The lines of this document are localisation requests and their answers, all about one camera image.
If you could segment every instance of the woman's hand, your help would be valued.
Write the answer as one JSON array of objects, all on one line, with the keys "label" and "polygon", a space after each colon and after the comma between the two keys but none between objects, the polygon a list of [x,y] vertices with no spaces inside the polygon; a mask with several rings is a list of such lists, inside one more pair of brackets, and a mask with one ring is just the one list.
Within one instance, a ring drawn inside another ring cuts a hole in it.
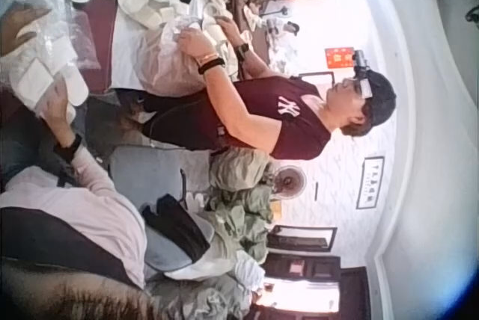
[{"label": "woman's hand", "polygon": [[203,34],[195,28],[186,28],[181,31],[178,38],[178,46],[181,51],[193,57],[197,62],[211,54],[216,53],[215,46]]},{"label": "woman's hand", "polygon": [[244,44],[244,40],[241,38],[240,30],[237,24],[225,16],[216,17],[218,25],[221,26],[226,38],[230,41],[233,47],[239,47]]},{"label": "woman's hand", "polygon": [[37,35],[35,32],[27,32],[20,37],[17,35],[22,28],[47,15],[48,12],[50,10],[45,8],[14,3],[0,19],[0,57],[8,55],[34,38]]},{"label": "woman's hand", "polygon": [[40,114],[62,147],[69,147],[75,133],[67,121],[68,91],[65,80],[57,80],[53,89],[47,91]]}]

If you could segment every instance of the black smartwatch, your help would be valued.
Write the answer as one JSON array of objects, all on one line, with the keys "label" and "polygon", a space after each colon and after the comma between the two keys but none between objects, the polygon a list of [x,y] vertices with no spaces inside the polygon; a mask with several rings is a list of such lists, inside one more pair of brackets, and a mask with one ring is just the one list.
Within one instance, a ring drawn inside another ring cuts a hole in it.
[{"label": "black smartwatch", "polygon": [[75,153],[82,145],[82,137],[80,135],[75,135],[75,140],[73,141],[72,145],[63,148],[60,144],[56,144],[53,151],[57,153],[66,163],[71,163],[73,158],[75,158]]},{"label": "black smartwatch", "polygon": [[242,63],[245,60],[246,52],[249,51],[249,44],[244,43],[241,46],[235,47],[234,53],[236,54],[238,61]]},{"label": "black smartwatch", "polygon": [[218,58],[215,58],[214,60],[208,61],[203,66],[198,68],[198,73],[200,75],[203,75],[206,71],[216,66],[225,67],[226,66],[225,60],[222,59],[221,57],[218,57]]}]

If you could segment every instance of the white sheet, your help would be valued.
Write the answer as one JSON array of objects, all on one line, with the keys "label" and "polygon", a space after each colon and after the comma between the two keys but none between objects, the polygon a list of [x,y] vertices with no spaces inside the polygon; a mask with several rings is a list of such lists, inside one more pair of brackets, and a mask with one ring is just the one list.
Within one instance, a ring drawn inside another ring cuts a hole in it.
[{"label": "white sheet", "polygon": [[[192,0],[189,15],[203,18],[204,5],[208,0]],[[113,32],[112,85],[110,88],[144,90],[135,72],[136,52],[145,29],[118,9]]]}]

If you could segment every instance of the black wristband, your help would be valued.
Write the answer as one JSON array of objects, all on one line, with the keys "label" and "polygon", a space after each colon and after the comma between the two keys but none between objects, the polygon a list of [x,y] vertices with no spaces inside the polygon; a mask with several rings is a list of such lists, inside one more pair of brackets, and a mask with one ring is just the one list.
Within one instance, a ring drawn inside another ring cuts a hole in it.
[{"label": "black wristband", "polygon": [[75,135],[75,140],[72,145],[67,148],[62,148],[60,144],[56,144],[54,152],[57,153],[66,163],[71,163],[73,158],[75,158],[75,153],[80,148],[82,144],[82,137],[80,135]]},{"label": "black wristband", "polygon": [[225,66],[225,60],[221,57],[215,58],[214,60],[206,62],[203,66],[198,68],[198,73],[203,75],[209,69],[216,67],[216,66]]}]

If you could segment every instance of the wall fan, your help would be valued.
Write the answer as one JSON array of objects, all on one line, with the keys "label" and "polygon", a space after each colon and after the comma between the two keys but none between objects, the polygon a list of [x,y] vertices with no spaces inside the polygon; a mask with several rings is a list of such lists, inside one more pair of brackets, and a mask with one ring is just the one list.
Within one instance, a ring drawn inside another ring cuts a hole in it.
[{"label": "wall fan", "polygon": [[306,175],[299,167],[281,167],[275,174],[274,194],[279,200],[298,197],[306,188]]}]

